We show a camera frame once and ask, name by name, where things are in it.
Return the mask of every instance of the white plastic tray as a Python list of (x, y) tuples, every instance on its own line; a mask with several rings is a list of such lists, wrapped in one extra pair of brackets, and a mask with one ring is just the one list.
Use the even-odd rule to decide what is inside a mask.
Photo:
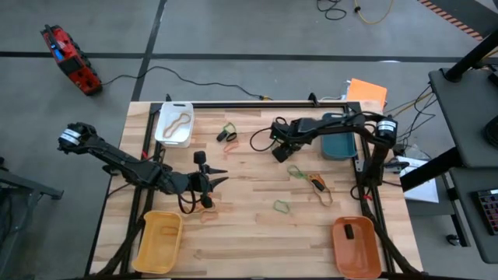
[(166, 147), (187, 148), (194, 130), (194, 107), (189, 102), (163, 103), (154, 138)]

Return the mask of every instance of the orange paper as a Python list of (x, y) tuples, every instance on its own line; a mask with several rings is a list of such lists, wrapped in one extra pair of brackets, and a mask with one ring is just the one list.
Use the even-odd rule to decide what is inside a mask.
[(386, 102), (388, 89), (374, 85), (369, 82), (364, 82), (358, 79), (352, 79), (349, 86), (347, 100), (378, 100), (382, 107)]

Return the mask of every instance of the red power tool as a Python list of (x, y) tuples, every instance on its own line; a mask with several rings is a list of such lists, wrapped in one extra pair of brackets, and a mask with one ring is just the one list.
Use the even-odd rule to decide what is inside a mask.
[(92, 68), (92, 64), (68, 33), (60, 26), (50, 27), (45, 24), (45, 30), (41, 31), (41, 35), (59, 68), (79, 89), (87, 96), (102, 90), (102, 81)]

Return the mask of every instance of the green rubber band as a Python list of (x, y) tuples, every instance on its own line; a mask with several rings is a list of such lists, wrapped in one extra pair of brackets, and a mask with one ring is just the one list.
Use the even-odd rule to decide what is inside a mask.
[(229, 132), (226, 130), (226, 128), (228, 127), (232, 127), (233, 128), (233, 132), (237, 132), (237, 129), (235, 128), (235, 125), (233, 125), (231, 122), (229, 122), (228, 124), (225, 124), (225, 126), (223, 127), (223, 130), (226, 131), (226, 132)]
[[(285, 210), (280, 209), (278, 207), (277, 203), (286, 206), (286, 209)], [(277, 199), (277, 200), (275, 200), (275, 202), (273, 202), (273, 210), (281, 212), (281, 213), (284, 213), (284, 214), (287, 214), (287, 213), (290, 212), (290, 207), (289, 207), (289, 204), (287, 202), (281, 201), (281, 200)]]
[(291, 165), (291, 166), (287, 167), (287, 173), (289, 173), (292, 177), (295, 177), (298, 179), (303, 179), (303, 178), (307, 177), (307, 175), (305, 173), (301, 172), (301, 170), (299, 170), (299, 168), (297, 168), (297, 166), (295, 166), (295, 165)]

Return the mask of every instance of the hazard tape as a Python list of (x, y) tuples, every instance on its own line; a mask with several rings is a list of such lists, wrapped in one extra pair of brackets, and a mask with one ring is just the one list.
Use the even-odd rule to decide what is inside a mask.
[(466, 26), (463, 22), (461, 22), (458, 19), (455, 19), (452, 15), (449, 13), (443, 11), (443, 9), (439, 8), (438, 6), (434, 5), (431, 1), (429, 0), (417, 0), (420, 2), (422, 5), (425, 7), (429, 8), (431, 11), (435, 12), (438, 16), (442, 17), (443, 19), (447, 20), (449, 23), (453, 24), (456, 26), (459, 30), (467, 33), (470, 35), (472, 38), (476, 40), (482, 40), (481, 34), (479, 32), (473, 30), (472, 28)]

